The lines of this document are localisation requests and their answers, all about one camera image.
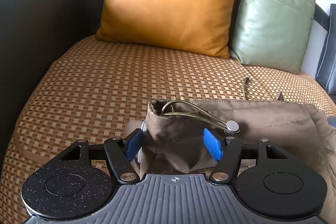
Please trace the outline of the blue grey cushion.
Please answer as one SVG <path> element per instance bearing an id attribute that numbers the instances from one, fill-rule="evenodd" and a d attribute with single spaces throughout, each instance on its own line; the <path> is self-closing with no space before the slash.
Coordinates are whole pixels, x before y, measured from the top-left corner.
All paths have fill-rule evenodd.
<path id="1" fill-rule="evenodd" d="M 331 97 L 335 97 L 335 3 L 330 5 L 329 17 L 316 5 L 314 19 L 327 30 L 315 79 Z"/>

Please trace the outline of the olive elastic drawcord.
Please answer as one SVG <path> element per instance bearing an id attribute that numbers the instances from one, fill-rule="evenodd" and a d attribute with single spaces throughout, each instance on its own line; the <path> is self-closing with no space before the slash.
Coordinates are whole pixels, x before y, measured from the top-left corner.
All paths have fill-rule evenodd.
<path id="1" fill-rule="evenodd" d="M 215 117 L 190 101 L 171 100 L 166 102 L 161 109 L 161 116 L 184 116 L 194 118 L 206 124 L 228 132 L 227 122 Z"/>

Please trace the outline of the olive brown jacket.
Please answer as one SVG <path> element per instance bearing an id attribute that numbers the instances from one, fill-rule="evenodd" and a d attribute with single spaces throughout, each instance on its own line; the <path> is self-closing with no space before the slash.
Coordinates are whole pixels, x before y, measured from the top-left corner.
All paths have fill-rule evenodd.
<path id="1" fill-rule="evenodd" d="M 143 128 L 145 144 L 131 162 L 138 175 L 146 173 L 202 173 L 209 176 L 215 161 L 203 145 L 203 129 L 219 135 L 223 130 L 184 116 L 161 116 L 169 100 L 147 105 L 146 117 L 127 124 L 127 132 Z M 311 104 L 275 101 L 208 100 L 190 101 L 224 121 L 236 121 L 236 137 L 248 144 L 267 138 L 318 172 L 327 183 L 321 217 L 335 223 L 335 128 L 327 116 Z"/>

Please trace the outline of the green leather cushion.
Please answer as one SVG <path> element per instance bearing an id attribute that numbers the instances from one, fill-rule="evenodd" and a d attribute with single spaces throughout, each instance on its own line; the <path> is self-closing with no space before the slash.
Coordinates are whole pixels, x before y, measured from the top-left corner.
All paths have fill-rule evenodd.
<path id="1" fill-rule="evenodd" d="M 315 0 L 240 0 L 230 56 L 243 65 L 298 73 L 314 13 Z"/>

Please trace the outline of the orange leather cushion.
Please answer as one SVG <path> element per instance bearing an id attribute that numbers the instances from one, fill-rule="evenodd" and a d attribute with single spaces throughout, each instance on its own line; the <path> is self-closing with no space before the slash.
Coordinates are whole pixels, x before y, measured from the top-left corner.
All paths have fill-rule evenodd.
<path id="1" fill-rule="evenodd" d="M 234 0 L 104 0 L 97 37 L 227 59 Z"/>

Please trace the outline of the dark leather sofa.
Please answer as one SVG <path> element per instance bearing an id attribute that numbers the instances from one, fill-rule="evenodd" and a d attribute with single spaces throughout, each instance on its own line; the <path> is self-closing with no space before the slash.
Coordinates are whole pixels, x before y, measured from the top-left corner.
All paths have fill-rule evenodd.
<path id="1" fill-rule="evenodd" d="M 103 2 L 1 0 L 1 173 L 19 113 L 54 61 L 98 40 Z"/>

